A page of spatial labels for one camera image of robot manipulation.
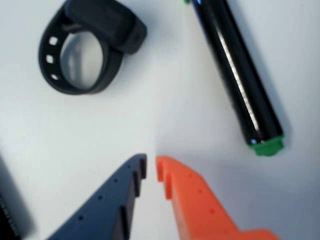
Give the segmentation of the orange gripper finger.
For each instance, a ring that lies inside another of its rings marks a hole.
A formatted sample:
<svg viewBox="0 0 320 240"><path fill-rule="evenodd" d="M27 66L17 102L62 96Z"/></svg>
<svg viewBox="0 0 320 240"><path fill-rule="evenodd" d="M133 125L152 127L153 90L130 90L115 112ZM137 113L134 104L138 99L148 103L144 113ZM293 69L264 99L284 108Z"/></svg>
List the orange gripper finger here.
<svg viewBox="0 0 320 240"><path fill-rule="evenodd" d="M157 179L172 203L179 238L182 240L277 240L272 231L241 230L214 195L205 179L181 161L155 158Z"/></svg>

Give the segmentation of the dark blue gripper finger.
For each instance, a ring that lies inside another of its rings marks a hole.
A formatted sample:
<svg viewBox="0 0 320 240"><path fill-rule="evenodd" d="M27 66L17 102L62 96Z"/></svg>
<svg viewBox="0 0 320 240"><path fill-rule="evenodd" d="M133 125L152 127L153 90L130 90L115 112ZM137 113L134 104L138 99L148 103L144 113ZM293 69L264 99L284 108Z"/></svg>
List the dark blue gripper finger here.
<svg viewBox="0 0 320 240"><path fill-rule="evenodd" d="M50 237L51 240L128 240L147 155L125 161Z"/></svg>

